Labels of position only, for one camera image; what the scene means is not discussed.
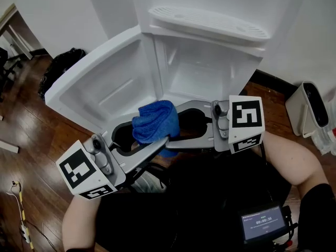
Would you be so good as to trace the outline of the clear bag of bottles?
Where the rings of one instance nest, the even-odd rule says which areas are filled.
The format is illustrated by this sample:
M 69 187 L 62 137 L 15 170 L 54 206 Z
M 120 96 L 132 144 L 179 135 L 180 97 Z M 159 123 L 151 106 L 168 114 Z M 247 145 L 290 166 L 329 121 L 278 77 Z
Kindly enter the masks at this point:
M 331 153 L 336 156 L 336 87 L 326 95 L 325 108 L 329 123 L 316 130 L 311 139 L 322 155 Z

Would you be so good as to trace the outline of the white-legged desk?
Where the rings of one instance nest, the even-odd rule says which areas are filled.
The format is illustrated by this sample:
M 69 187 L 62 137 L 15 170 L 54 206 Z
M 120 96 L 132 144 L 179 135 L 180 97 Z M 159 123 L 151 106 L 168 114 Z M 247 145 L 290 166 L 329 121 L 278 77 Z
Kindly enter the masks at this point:
M 4 34 L 4 32 L 7 32 L 14 43 L 23 52 L 23 54 L 29 60 L 31 60 L 33 56 L 31 55 L 27 45 L 17 36 L 13 27 L 11 26 L 12 19 L 17 13 L 18 9 L 16 8 L 15 4 L 11 4 L 11 6 L 9 6 L 0 17 L 0 37 Z

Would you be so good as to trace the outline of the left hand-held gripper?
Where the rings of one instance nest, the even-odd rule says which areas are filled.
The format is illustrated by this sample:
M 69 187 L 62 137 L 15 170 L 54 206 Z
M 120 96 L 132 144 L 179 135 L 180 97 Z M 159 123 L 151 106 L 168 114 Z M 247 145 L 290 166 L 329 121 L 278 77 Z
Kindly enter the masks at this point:
M 156 156 L 169 141 L 166 136 L 137 147 L 132 131 L 131 121 L 118 123 L 105 137 L 94 134 L 84 143 L 76 141 L 57 160 L 58 170 L 74 196 L 92 200 L 116 192 L 127 173 Z

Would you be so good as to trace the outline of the grey sneaker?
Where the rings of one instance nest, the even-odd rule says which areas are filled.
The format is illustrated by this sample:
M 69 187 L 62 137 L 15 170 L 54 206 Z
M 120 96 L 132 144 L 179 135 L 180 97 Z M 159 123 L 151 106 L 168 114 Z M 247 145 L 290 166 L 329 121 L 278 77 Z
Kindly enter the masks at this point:
M 166 186 L 148 171 L 145 171 L 131 186 L 138 193 L 165 193 L 166 191 Z

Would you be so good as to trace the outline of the white drip tray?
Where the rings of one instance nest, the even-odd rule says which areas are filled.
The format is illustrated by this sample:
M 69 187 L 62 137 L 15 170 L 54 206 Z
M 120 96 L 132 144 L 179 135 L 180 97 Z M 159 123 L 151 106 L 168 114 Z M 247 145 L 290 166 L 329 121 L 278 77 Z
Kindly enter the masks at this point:
M 148 10 L 156 20 L 239 39 L 262 42 L 270 38 L 260 26 L 232 16 L 208 10 L 157 6 Z

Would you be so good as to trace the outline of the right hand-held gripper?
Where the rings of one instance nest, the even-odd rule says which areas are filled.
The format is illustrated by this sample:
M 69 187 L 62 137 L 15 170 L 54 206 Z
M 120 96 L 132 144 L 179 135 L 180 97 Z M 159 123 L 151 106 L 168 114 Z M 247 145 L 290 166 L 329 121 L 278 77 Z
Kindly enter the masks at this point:
M 260 145 L 264 138 L 261 97 L 230 95 L 228 100 L 191 100 L 177 106 L 179 117 L 207 124 L 199 138 L 169 141 L 170 150 L 211 149 L 232 154 Z

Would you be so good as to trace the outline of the black trash bag bin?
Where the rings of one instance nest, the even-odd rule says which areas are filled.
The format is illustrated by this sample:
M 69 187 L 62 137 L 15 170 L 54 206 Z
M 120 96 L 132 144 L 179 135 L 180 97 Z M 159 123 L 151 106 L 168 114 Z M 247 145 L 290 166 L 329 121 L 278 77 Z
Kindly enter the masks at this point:
M 38 88 L 39 97 L 45 101 L 45 93 L 54 82 L 85 55 L 86 52 L 83 49 L 72 48 L 56 56 L 40 80 Z

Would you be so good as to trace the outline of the white water dispenser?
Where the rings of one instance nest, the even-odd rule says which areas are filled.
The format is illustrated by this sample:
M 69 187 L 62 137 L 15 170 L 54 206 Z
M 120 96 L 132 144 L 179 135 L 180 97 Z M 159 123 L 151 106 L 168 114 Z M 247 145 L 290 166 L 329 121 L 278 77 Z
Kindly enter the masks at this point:
M 157 100 L 226 100 L 238 95 L 295 21 L 303 0 L 131 0 L 137 25 L 68 69 L 46 105 L 94 133 Z M 253 23 L 270 36 L 255 42 L 154 19 L 157 6 L 196 8 Z

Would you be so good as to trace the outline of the white plank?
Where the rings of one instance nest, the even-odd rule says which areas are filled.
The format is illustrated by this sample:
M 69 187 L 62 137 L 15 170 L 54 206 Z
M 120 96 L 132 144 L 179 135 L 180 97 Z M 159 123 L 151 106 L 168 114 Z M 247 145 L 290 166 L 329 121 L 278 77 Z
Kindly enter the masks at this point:
M 18 153 L 19 147 L 10 143 L 5 142 L 4 140 L 0 139 L 0 149 L 4 149 L 13 153 Z

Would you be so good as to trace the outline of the blue cloth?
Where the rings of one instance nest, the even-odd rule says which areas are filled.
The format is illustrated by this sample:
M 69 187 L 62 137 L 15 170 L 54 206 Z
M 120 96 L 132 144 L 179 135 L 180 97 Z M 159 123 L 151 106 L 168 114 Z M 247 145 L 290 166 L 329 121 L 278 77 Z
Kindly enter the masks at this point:
M 139 108 L 132 118 L 132 136 L 138 144 L 150 144 L 164 137 L 178 138 L 180 125 L 177 110 L 168 100 L 160 100 Z

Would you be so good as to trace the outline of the beige slim waste bin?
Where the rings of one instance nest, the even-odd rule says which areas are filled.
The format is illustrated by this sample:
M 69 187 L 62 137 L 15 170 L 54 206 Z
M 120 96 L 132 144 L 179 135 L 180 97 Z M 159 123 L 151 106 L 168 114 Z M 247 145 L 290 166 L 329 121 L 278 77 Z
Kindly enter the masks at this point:
M 292 130 L 308 138 L 329 124 L 329 116 L 317 86 L 304 81 L 285 102 Z

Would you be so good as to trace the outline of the black screen device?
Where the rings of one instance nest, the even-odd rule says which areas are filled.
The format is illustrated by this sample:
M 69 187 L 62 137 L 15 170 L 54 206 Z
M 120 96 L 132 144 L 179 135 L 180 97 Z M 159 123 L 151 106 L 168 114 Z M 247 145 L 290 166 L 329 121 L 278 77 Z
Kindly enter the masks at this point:
M 292 245 L 298 223 L 289 206 L 277 202 L 238 213 L 243 252 L 285 252 Z

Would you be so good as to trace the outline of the person's left forearm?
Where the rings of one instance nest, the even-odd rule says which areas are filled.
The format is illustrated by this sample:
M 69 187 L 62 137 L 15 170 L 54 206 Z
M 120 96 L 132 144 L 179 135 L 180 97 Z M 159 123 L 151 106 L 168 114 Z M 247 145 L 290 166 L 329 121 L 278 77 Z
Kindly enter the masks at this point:
M 62 221 L 65 252 L 92 252 L 95 247 L 96 217 L 101 199 L 87 200 L 74 196 Z

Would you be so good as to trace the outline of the person's right forearm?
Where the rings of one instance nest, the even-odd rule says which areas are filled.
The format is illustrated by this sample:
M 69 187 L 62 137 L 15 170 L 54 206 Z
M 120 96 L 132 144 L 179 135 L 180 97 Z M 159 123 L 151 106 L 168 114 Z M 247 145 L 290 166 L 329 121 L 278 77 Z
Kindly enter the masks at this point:
M 265 132 L 263 143 L 267 160 L 303 194 L 328 183 L 318 158 L 306 147 L 269 132 Z

